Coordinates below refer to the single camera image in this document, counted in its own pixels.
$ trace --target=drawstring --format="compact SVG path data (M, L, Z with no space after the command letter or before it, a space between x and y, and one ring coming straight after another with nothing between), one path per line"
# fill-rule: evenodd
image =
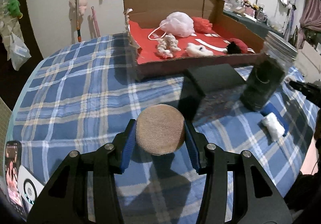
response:
M158 27L158 28L156 28L154 31L152 31L152 32L149 34L148 39L149 39L149 40L152 40L152 41L156 41L156 40L159 40L159 39L163 38L163 37L166 35L166 32L165 32L161 37L159 37L159 38L156 38L156 39L151 39L151 38L150 38L150 36L151 36L153 33L155 33L159 28L161 28L163 25L161 25L160 27Z

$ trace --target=clear plastic bag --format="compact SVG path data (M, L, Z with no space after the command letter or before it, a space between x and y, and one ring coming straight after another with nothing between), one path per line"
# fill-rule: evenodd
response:
M10 36L10 57L16 71L31 57L25 43L14 33Z
M179 37L188 37L195 32L193 20L181 12L170 14L159 26L167 34Z

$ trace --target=round beige object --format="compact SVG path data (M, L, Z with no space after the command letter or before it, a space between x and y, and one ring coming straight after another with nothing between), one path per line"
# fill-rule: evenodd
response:
M148 153L172 153L178 150L184 141L184 117L176 108L158 104L146 108L138 116L136 142Z

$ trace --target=green plush toy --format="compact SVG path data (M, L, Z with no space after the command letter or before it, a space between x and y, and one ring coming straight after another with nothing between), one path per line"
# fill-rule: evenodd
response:
M19 9L20 3L18 0L9 0L8 2L8 11L12 17L22 18L22 13Z

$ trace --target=black circular ring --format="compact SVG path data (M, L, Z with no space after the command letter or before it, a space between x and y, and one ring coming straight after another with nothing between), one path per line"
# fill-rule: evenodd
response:
M37 190L36 190L36 187L35 185L33 185L33 182L30 180L30 179L25 179L24 183L23 183L23 192L24 192L24 195L26 196L27 200L31 203L31 204L34 204L35 200L31 200L29 199L29 197L27 196L27 193L26 193L26 183L30 183L31 186L33 187L33 190L35 192L35 200L37 199Z

